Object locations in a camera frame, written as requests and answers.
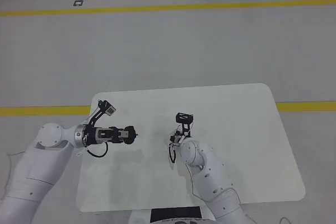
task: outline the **floor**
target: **floor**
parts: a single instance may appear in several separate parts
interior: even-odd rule
[[[218,3],[84,1],[83,8]],[[70,9],[73,1],[5,0],[0,11]],[[0,107],[89,105],[98,92],[266,83],[275,101],[336,100],[336,5],[0,17]],[[258,223],[336,223],[336,111],[280,113],[306,195],[244,204]],[[85,116],[0,117],[6,153],[45,123]],[[14,165],[20,156],[13,158]],[[76,208],[81,158],[71,160],[33,223],[124,223],[130,211]]]

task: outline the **end effector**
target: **end effector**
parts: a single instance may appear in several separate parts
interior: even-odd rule
[[[133,126],[127,126],[124,129],[117,127],[95,127],[96,122],[102,115],[107,114],[108,116],[111,116],[116,112],[116,108],[106,100],[99,100],[98,109],[99,110],[92,116],[89,123],[83,124],[82,127],[80,127],[82,134],[78,134],[78,136],[82,137],[81,139],[77,138],[77,140],[82,143],[83,147],[104,142],[125,144],[132,144],[134,142],[137,134]]]

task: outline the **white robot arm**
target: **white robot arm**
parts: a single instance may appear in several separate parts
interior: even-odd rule
[[[0,206],[0,224],[30,224],[47,192],[60,179],[74,148],[107,142],[132,144],[136,132],[132,126],[94,127],[103,115],[115,109],[107,101],[99,101],[100,110],[88,124],[64,129],[49,123],[40,128],[38,136],[17,164],[10,190]]]
[[[177,129],[170,137],[169,150],[173,150],[174,154],[175,151],[178,152],[183,162],[189,166],[199,198],[220,223],[254,224],[240,207],[239,196],[232,188],[224,162],[215,155],[212,147],[190,136],[193,116],[178,113],[176,121],[181,124],[182,130]]]

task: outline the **yellow floor stripe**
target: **yellow floor stripe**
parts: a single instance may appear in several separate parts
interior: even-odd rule
[[[56,116],[87,115],[90,106],[28,106],[21,108],[0,108],[0,116]]]
[[[336,101],[277,102],[279,112],[336,111]]]
[[[336,101],[277,102],[279,112],[336,111]],[[0,116],[89,115],[90,106],[29,106],[0,108]]]
[[[228,9],[228,8],[261,8],[261,7],[288,7],[288,6],[323,6],[336,4],[336,0],[300,0],[300,1],[276,1],[276,2],[238,2],[216,4],[185,4],[170,6],[131,6],[117,8],[81,8],[66,10],[33,10],[33,11],[2,11],[2,16],[42,16],[62,14],[94,14],[94,13],[122,13],[122,12],[149,12],[172,10],[204,10],[204,9]]]

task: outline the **white tabletop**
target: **white tabletop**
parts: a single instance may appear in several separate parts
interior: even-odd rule
[[[178,112],[193,114],[192,136],[214,147],[229,168],[242,203],[300,200],[305,195],[274,98],[258,84],[106,92],[98,99],[116,109],[97,127],[133,125],[132,145],[109,144],[104,158],[85,153],[77,207],[82,212],[204,205],[191,194],[189,173],[172,168],[164,138],[178,125]],[[90,146],[103,153],[105,145]]]

